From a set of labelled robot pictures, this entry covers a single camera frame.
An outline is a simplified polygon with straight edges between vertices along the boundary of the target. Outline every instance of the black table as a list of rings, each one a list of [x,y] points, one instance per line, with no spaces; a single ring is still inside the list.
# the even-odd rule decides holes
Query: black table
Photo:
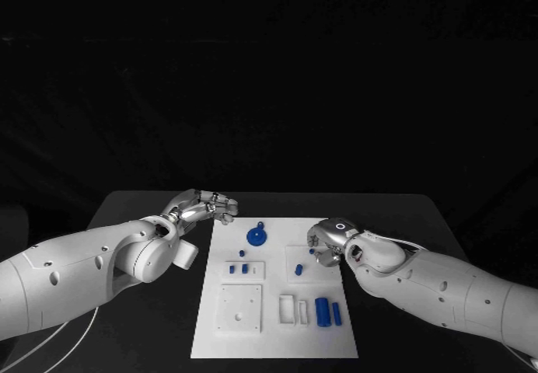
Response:
[[[176,191],[117,191],[90,228],[159,214]],[[348,218],[372,232],[417,242],[463,260],[465,252],[429,197],[416,194],[224,192],[240,202],[240,217]],[[98,310],[93,329],[55,372],[169,371],[447,371],[528,372],[502,345],[442,329],[370,296],[341,266],[359,359],[191,359],[214,221],[202,221],[186,239],[199,247],[191,270],[176,266],[152,283],[127,289]],[[93,312],[75,319],[10,372],[44,372],[71,350]],[[55,328],[21,336],[8,364]]]

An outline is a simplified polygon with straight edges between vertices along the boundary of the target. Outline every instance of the white cable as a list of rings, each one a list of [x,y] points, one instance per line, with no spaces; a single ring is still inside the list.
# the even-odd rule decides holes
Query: white cable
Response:
[[[504,346],[508,348],[508,351],[515,355],[515,357],[531,367],[531,369],[534,371],[538,371],[538,369],[533,366],[533,364],[528,361],[525,361],[525,359],[520,356],[520,354],[517,354],[515,351],[505,344],[504,344]]]
[[[96,308],[96,313],[93,314],[93,321],[96,320],[96,315],[98,314],[98,307]],[[83,341],[83,338],[87,336],[87,333],[90,331],[90,328],[93,326],[93,321],[90,322],[90,325],[88,325],[88,328],[87,328],[87,331],[84,332],[84,335],[81,336],[81,339],[78,340],[77,344],[75,344],[75,347],[71,349],[71,351],[68,352],[68,354],[62,357],[62,360],[44,372],[44,373],[49,373],[51,370],[54,370],[58,366],[58,364],[65,360],[65,358],[70,356],[70,354],[74,352],[74,349],[77,348],[78,344],[81,343]],[[54,338],[54,336],[59,333],[59,331],[64,329],[64,327],[70,324],[70,322],[65,322],[62,324],[62,326],[57,329],[57,331],[54,332],[54,334],[51,335],[51,337],[31,350],[31,352],[28,352],[28,354],[21,357],[2,371],[0,373],[3,373],[8,369],[13,368],[15,365],[18,365],[44,346],[44,344]]]
[[[416,243],[413,242],[409,242],[409,241],[404,241],[403,239],[393,239],[390,237],[384,237],[383,235],[377,235],[375,233],[372,233],[371,231],[365,231],[367,235],[372,235],[374,237],[377,237],[378,239],[388,239],[390,241],[394,241],[394,242],[400,242],[400,243],[404,243],[406,245],[410,245],[413,247],[416,247],[417,249],[420,250],[426,250],[429,251],[429,249],[426,247],[423,247],[421,245],[417,245]]]

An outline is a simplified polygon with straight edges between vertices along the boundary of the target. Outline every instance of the blue block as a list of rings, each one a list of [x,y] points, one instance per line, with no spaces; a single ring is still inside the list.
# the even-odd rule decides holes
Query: blue block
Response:
[[[336,302],[333,303],[333,316],[335,316],[335,324],[341,326],[342,319],[339,318],[339,304]]]
[[[331,312],[329,312],[329,301],[328,298],[316,299],[316,316],[318,326],[326,328],[331,326]]]

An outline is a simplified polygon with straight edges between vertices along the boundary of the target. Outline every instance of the black background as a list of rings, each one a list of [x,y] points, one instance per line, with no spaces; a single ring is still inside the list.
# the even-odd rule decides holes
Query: black background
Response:
[[[538,286],[534,2],[2,17],[0,185],[29,244],[114,190],[423,193],[471,262]]]

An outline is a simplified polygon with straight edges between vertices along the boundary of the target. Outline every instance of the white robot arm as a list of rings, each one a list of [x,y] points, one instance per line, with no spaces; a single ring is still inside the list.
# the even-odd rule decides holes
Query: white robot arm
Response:
[[[188,190],[160,215],[49,239],[0,263],[0,340],[51,328],[153,282],[172,263],[189,269],[198,248],[179,237],[196,221],[227,225],[238,202]]]
[[[325,219],[308,236],[310,247],[322,241],[331,248],[316,253],[319,263],[332,267],[344,255],[371,295],[430,324],[498,340],[537,362],[538,290],[411,242],[361,232],[345,219]]]

